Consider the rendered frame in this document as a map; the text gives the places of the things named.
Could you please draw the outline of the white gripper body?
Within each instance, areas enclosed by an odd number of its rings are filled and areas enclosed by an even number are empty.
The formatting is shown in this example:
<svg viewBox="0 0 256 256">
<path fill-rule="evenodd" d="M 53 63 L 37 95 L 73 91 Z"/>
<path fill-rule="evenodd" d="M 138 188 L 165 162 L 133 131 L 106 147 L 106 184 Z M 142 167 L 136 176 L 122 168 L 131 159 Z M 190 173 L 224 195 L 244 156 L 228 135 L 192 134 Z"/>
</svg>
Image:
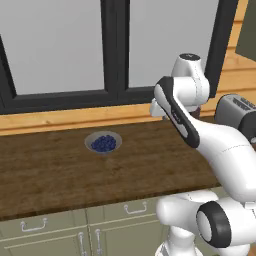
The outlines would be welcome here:
<svg viewBox="0 0 256 256">
<path fill-rule="evenodd" d="M 150 115 L 152 117 L 165 117 L 166 113 L 164 110 L 158 105 L 155 98 L 152 99 L 150 104 Z"/>
</svg>

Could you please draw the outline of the olive green drawer front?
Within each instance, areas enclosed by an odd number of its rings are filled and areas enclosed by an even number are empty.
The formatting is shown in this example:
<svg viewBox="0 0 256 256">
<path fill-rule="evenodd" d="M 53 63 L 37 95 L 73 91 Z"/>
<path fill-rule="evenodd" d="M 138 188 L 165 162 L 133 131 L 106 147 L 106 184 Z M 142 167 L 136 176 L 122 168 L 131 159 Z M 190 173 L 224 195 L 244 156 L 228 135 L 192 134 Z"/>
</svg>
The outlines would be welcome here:
<svg viewBox="0 0 256 256">
<path fill-rule="evenodd" d="M 46 228 L 24 233 L 21 231 L 20 223 L 25 221 L 28 228 L 42 225 L 42 219 L 47 218 Z M 86 211 L 84 209 L 70 210 L 46 215 L 39 215 L 27 218 L 0 222 L 0 239 L 9 239 L 14 237 L 22 237 L 28 235 L 42 234 L 47 232 L 77 228 L 87 224 Z"/>
<path fill-rule="evenodd" d="M 147 202 L 147 211 L 141 214 L 128 215 L 124 211 L 123 206 L 129 205 L 129 210 L 142 209 L 142 202 Z M 86 209 L 87 221 L 89 224 L 101 224 L 106 222 L 113 222 L 119 220 L 126 220 L 130 218 L 144 217 L 156 213 L 157 197 L 145 198 L 121 203 L 114 203 L 108 205 L 101 205 L 97 207 L 90 207 Z"/>
</svg>

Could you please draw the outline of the grey bowl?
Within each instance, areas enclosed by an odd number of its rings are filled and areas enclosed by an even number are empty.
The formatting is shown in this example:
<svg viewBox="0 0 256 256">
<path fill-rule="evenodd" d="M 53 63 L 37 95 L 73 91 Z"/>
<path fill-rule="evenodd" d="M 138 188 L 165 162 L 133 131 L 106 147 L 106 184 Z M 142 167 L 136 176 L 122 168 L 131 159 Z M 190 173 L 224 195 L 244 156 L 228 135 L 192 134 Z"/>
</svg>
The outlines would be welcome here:
<svg viewBox="0 0 256 256">
<path fill-rule="evenodd" d="M 93 141 L 95 141 L 98 137 L 100 136 L 106 136 L 106 135 L 110 135 L 110 136 L 113 136 L 116 140 L 116 148 L 112 151 L 109 151 L 109 152 L 105 152 L 105 153 L 100 153 L 100 152 L 97 152 L 95 150 L 92 149 L 91 147 L 91 143 Z M 98 131 L 98 132 L 93 132 L 92 134 L 88 135 L 85 140 L 84 140 L 84 145 L 86 146 L 86 148 L 88 150 L 90 150 L 91 152 L 94 152 L 94 153 L 98 153 L 98 154 L 108 154 L 108 153 L 111 153 L 115 150 L 117 150 L 122 144 L 122 138 L 119 134 L 115 133 L 115 132 L 111 132 L 111 131 Z"/>
</svg>

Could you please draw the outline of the blueberries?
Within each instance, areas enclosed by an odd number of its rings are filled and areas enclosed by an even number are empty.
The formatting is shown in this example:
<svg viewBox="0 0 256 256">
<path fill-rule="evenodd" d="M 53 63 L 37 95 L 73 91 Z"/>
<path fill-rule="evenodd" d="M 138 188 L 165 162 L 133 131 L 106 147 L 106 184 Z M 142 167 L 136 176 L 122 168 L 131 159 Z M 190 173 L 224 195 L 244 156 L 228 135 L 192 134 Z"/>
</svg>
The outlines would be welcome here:
<svg viewBox="0 0 256 256">
<path fill-rule="evenodd" d="M 100 136 L 91 143 L 91 147 L 100 153 L 109 152 L 116 148 L 116 140 L 110 135 Z"/>
</svg>

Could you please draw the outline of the black framed window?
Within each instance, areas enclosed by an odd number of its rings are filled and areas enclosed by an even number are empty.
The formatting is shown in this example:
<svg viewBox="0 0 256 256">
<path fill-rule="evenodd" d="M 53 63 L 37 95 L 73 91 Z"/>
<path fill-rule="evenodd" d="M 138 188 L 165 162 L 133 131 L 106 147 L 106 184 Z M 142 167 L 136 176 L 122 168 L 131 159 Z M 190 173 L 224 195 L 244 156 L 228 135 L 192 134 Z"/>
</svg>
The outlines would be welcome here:
<svg viewBox="0 0 256 256">
<path fill-rule="evenodd" d="M 128 84 L 130 2 L 100 0 L 104 71 L 101 90 L 18 95 L 0 37 L 0 115 L 149 103 L 152 86 L 132 88 Z M 216 96 L 237 5 L 238 0 L 217 2 L 205 67 L 211 97 Z"/>
</svg>

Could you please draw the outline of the silver toaster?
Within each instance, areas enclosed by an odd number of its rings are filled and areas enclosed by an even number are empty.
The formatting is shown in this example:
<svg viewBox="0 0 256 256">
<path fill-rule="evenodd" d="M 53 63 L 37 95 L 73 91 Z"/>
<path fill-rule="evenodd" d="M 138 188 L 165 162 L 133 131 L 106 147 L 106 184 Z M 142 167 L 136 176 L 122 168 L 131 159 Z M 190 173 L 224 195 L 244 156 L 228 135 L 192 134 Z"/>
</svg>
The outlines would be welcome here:
<svg viewBox="0 0 256 256">
<path fill-rule="evenodd" d="M 239 94 L 223 95 L 216 106 L 215 122 L 239 130 L 256 144 L 256 105 Z"/>
</svg>

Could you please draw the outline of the olive green cupboard door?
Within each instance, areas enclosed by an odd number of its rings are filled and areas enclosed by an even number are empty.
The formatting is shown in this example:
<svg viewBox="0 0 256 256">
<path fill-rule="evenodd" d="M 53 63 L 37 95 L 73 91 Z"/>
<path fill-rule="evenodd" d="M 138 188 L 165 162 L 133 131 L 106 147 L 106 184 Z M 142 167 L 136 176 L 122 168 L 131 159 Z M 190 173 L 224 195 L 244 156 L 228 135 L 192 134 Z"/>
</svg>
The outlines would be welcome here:
<svg viewBox="0 0 256 256">
<path fill-rule="evenodd" d="M 85 256 L 91 256 L 87 226 L 1 240 L 0 256 L 81 256 L 79 232 Z"/>
<path fill-rule="evenodd" d="M 98 256 L 96 229 L 101 231 L 102 256 L 155 256 L 168 233 L 168 227 L 155 218 L 90 225 L 93 256 Z"/>
</svg>

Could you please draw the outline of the dark green wall cupboard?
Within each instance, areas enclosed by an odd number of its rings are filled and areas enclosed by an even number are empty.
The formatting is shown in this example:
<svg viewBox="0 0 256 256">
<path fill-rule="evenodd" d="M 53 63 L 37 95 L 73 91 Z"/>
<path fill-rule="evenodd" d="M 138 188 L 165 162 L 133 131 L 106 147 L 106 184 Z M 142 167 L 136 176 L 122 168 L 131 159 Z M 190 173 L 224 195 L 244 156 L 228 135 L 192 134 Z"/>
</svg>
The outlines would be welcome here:
<svg viewBox="0 0 256 256">
<path fill-rule="evenodd" d="M 235 52 L 256 62 L 256 0 L 248 0 Z"/>
</svg>

